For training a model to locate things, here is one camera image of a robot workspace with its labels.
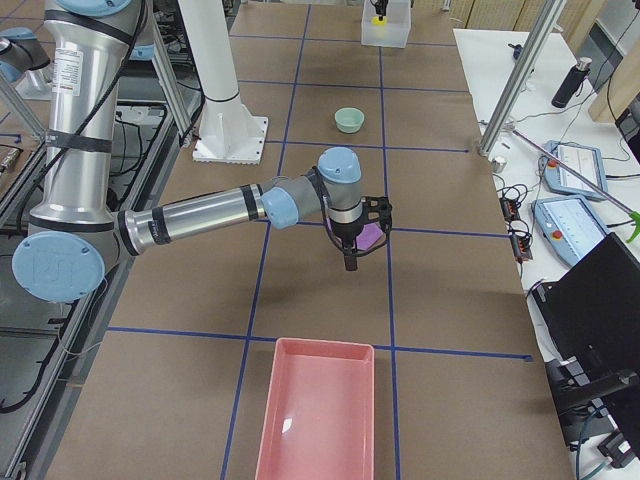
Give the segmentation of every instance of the green bowl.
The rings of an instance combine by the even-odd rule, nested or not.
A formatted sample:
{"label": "green bowl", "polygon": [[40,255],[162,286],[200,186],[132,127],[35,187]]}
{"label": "green bowl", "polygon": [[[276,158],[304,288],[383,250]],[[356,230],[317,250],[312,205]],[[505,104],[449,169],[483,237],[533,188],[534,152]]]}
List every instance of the green bowl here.
{"label": "green bowl", "polygon": [[342,133],[356,133],[364,123],[364,113],[357,108],[341,108],[334,115],[336,126]]}

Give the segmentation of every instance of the white container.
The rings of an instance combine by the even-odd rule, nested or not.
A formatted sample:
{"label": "white container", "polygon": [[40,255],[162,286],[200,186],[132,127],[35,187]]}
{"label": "white container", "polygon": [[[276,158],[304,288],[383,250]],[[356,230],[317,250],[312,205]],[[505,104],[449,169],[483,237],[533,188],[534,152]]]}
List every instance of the white container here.
{"label": "white container", "polygon": [[375,47],[404,48],[411,30],[410,0],[389,0],[387,21],[384,25],[374,24],[376,9],[369,0],[364,0],[362,10],[362,45]]}

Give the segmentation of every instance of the white desk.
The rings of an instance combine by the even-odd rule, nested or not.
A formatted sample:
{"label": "white desk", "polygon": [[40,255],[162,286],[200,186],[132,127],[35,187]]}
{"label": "white desk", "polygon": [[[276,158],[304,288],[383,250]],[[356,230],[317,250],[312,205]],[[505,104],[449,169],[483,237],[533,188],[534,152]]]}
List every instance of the white desk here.
{"label": "white desk", "polygon": [[[520,43],[524,45],[528,34],[526,32],[486,30],[455,30],[454,33],[469,84],[469,91],[473,95],[477,119],[478,121],[489,121],[514,66],[513,50],[508,44],[515,45]],[[511,117],[518,120],[527,115],[561,111],[551,105],[551,98],[553,98],[569,68],[574,64],[575,57],[564,39],[559,34],[552,34],[537,61],[535,71],[529,79],[527,90],[518,98]],[[573,97],[568,107],[582,102],[591,91],[590,85],[585,83],[581,95],[577,98]],[[564,137],[564,141],[573,141],[598,147],[602,151],[603,157],[624,159],[627,154],[631,156],[627,162],[604,160],[605,171],[609,175],[640,173],[640,166],[635,161],[627,145],[622,142],[622,147],[620,146],[621,137],[616,127],[612,124],[594,123],[589,117],[588,109],[595,98],[596,95],[593,94],[587,99],[569,132]],[[569,123],[578,113],[578,109],[579,107],[576,107],[560,115],[530,118],[518,123],[517,128],[532,140],[543,145],[548,140],[560,139]],[[537,175],[539,154],[526,146],[522,140],[512,135],[504,134],[494,147],[489,158],[495,155],[502,155],[508,160],[506,168],[500,174],[507,185],[524,183],[534,190],[527,196],[520,209],[520,216],[531,226],[533,224],[531,202],[535,200],[538,192],[538,188],[533,187],[539,181]],[[501,182],[496,180],[496,185],[501,186]],[[634,210],[640,209],[640,179],[610,180],[608,186],[610,193],[623,203]],[[554,196],[557,196],[557,194],[549,192],[543,183],[539,198]],[[591,205],[607,224],[628,220],[628,217],[623,212],[608,202],[591,202]],[[633,228],[630,226],[619,227],[614,231],[621,238],[627,239],[631,235]],[[569,269],[553,252],[538,227],[534,229],[533,233],[533,260],[524,264],[522,275],[522,286],[525,291],[538,280],[558,280]],[[640,238],[627,245],[636,258],[640,259]],[[549,338],[544,320],[542,320],[533,300],[529,300],[529,311],[545,361],[551,360],[553,357],[559,357]],[[602,461],[602,456],[595,449],[595,445],[602,438],[604,436],[594,437],[583,447],[580,461],[581,475],[586,475]],[[603,480],[638,479],[640,478],[640,461],[634,460],[623,470],[614,470],[607,467],[598,474],[597,478]]]}

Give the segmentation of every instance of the pink bin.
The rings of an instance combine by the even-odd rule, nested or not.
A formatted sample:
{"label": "pink bin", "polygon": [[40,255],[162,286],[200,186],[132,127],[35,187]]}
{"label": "pink bin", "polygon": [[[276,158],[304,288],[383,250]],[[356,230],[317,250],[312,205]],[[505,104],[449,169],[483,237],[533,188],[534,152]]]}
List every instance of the pink bin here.
{"label": "pink bin", "polygon": [[256,480],[372,480],[371,345],[276,343]]}

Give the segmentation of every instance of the black monitor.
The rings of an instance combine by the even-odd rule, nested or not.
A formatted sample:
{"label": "black monitor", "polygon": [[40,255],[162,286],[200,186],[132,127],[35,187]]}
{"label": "black monitor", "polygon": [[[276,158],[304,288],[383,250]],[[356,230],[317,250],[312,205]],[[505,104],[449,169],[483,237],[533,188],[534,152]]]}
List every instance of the black monitor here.
{"label": "black monitor", "polygon": [[[564,359],[593,382],[630,369],[640,375],[640,263],[614,233],[545,292],[545,320]],[[602,401],[640,456],[640,387]]]}

